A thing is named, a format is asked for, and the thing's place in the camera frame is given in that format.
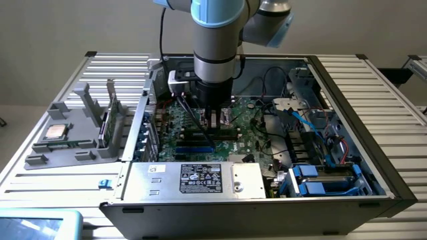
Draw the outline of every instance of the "tablet screen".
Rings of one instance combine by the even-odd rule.
[[[53,240],[61,223],[61,219],[0,218],[0,239]]]

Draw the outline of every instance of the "robot end effector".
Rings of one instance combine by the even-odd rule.
[[[238,47],[278,48],[294,15],[288,0],[153,0],[191,13],[196,96],[216,108],[232,94]]]

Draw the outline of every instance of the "white sticker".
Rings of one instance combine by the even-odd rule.
[[[164,173],[167,171],[167,165],[149,165],[148,173]]]

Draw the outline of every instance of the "green circuit board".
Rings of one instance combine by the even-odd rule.
[[[250,109],[248,104],[254,104],[255,108]],[[184,155],[185,162],[226,162],[231,155],[248,155],[252,154],[255,162],[260,164],[262,168],[267,168],[272,163],[272,157],[260,153],[256,148],[256,141],[259,146],[263,146],[268,140],[263,133],[251,128],[251,119],[260,106],[256,106],[255,100],[250,98],[239,98],[230,108],[223,108],[222,129],[238,129],[239,138],[234,140],[215,141],[216,151],[213,153],[179,153]],[[192,108],[196,118],[204,122],[204,110]],[[183,135],[181,130],[197,129],[192,123],[185,111],[177,102],[169,103],[165,108],[156,111],[156,129],[159,132],[159,140],[161,149],[159,153],[159,162],[176,162],[176,143],[180,141]],[[267,154],[272,153],[271,148],[263,150]]]

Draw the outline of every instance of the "power supply label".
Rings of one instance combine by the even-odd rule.
[[[211,194],[223,192],[220,164],[181,164],[179,191],[183,194]]]

